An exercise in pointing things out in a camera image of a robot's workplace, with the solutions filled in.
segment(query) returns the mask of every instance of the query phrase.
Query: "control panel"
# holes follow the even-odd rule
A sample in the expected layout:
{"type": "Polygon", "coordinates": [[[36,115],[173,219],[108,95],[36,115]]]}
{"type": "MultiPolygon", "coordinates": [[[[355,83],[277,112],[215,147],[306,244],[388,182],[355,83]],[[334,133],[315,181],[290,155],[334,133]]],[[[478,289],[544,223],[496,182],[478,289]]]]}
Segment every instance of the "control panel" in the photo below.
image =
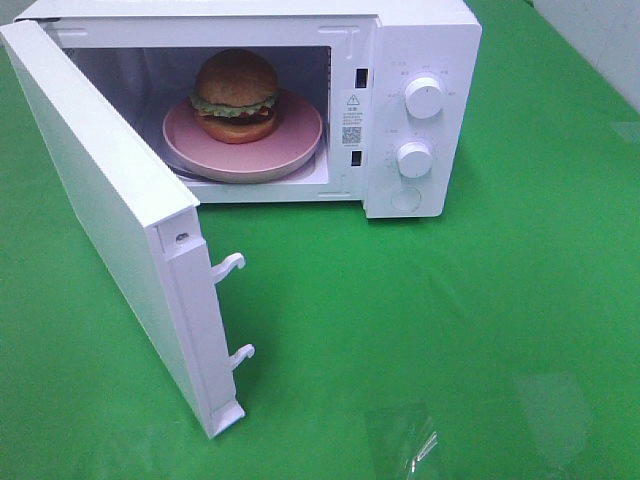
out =
{"type": "Polygon", "coordinates": [[[381,28],[368,217],[442,212],[480,34],[478,24],[381,28]]]}

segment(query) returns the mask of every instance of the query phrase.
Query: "power knob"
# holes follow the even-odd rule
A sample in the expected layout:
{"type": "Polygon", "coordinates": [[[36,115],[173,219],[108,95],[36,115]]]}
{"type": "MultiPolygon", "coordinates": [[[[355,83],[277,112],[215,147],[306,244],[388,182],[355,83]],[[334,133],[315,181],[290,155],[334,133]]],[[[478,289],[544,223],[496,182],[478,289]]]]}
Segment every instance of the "power knob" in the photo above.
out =
{"type": "Polygon", "coordinates": [[[404,90],[407,111],[418,119],[433,117],[444,104],[444,87],[431,76],[413,80],[404,90]]]}
{"type": "Polygon", "coordinates": [[[405,143],[396,154],[398,170],[407,178],[418,178],[431,170],[433,155],[431,148],[422,142],[405,143]]]}

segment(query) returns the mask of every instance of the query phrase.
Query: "qr code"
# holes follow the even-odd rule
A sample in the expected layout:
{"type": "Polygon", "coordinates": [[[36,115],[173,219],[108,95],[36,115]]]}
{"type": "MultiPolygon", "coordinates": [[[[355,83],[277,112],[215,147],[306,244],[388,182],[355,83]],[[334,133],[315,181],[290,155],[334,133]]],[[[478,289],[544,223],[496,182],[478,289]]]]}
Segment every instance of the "qr code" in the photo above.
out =
{"type": "Polygon", "coordinates": [[[342,143],[352,145],[362,141],[362,127],[342,127],[342,143]]]}

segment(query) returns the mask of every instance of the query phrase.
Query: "warning label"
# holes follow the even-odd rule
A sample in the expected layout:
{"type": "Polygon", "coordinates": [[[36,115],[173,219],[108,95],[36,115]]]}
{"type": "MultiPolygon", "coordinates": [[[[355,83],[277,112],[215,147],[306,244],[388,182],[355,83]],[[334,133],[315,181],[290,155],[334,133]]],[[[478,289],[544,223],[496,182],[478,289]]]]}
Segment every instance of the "warning label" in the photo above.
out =
{"type": "Polygon", "coordinates": [[[362,143],[368,97],[362,91],[347,90],[343,92],[342,98],[342,144],[357,146],[362,143]]]}

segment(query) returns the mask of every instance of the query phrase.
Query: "lettuce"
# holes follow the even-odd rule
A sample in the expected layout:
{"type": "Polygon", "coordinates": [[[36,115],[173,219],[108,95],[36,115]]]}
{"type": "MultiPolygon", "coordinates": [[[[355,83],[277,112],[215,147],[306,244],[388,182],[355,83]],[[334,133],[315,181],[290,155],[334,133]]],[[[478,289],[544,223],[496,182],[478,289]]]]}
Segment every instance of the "lettuce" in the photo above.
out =
{"type": "Polygon", "coordinates": [[[213,115],[214,117],[248,117],[254,113],[258,113],[263,107],[272,108],[278,101],[278,96],[270,95],[264,101],[254,103],[253,105],[245,105],[242,107],[232,107],[223,103],[209,103],[197,93],[189,95],[191,105],[198,110],[201,116],[213,115]]]}

